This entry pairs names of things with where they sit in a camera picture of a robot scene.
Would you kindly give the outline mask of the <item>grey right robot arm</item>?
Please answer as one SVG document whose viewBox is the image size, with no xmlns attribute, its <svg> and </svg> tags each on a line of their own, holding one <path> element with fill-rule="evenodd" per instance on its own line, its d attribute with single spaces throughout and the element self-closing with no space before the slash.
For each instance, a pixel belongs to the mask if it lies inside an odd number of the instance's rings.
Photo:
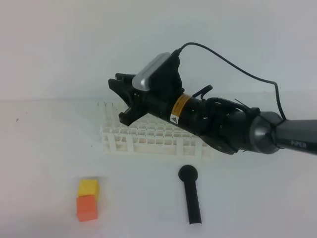
<svg viewBox="0 0 317 238">
<path fill-rule="evenodd" d="M 179 57 L 164 53 L 136 75 L 117 73 L 110 79 L 109 88 L 128 107 L 119 114 L 120 122 L 130 125 L 151 114 L 230 155 L 240 150 L 272 154 L 279 149 L 316 153 L 315 120 L 285 120 L 226 99 L 204 99 L 211 86 L 186 95 L 178 67 Z"/>
</svg>

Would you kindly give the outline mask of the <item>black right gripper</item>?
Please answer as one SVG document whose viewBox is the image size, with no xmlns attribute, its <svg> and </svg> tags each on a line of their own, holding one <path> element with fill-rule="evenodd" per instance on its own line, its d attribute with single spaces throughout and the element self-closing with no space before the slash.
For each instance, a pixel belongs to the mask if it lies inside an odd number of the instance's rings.
<svg viewBox="0 0 317 238">
<path fill-rule="evenodd" d="M 179 57 L 170 57 L 151 77 L 147 92 L 132 86 L 135 74 L 116 73 L 109 79 L 109 88 L 129 107 L 118 115 L 120 122 L 132 124 L 151 114 L 182 129 L 197 129 L 198 99 L 184 93 L 179 65 Z"/>
</svg>

